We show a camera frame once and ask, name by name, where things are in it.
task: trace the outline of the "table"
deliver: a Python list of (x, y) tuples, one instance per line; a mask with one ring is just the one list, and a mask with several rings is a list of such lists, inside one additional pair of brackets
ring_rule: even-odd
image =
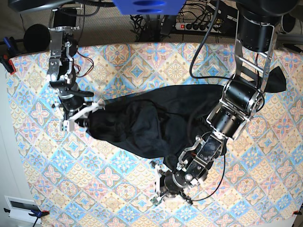
[[(77, 79), (94, 100), (110, 99), (175, 84), (219, 83), (192, 80), (188, 70), (198, 44), (113, 44), (80, 48), (94, 70)], [(246, 51), (245, 57), (255, 56)], [(13, 59), (17, 72), (7, 74), (11, 116), (28, 186), (37, 205), (49, 210), (43, 226), (241, 227), (290, 218), (303, 202), (303, 57), (275, 51), (287, 90), (266, 94), (266, 105), (249, 127), (228, 142), (226, 173), (218, 192), (188, 206), (170, 201), (153, 207), (155, 176), (150, 160), (76, 127), (59, 131), (57, 99), (48, 87), (48, 53)], [(90, 63), (79, 55), (82, 73)], [(196, 75), (229, 76), (235, 70), (232, 45), (206, 45)], [(210, 194), (221, 179), (223, 158), (215, 161), (204, 185), (187, 193)]]

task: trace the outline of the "black cloth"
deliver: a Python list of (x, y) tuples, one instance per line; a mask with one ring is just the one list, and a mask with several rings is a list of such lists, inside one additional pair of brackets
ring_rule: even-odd
[(220, 85), (181, 85), (113, 99), (105, 110), (89, 115), (87, 132), (144, 158), (175, 155), (188, 144), (188, 118), (202, 103), (191, 136), (210, 131), (203, 117), (218, 103), (222, 90)]

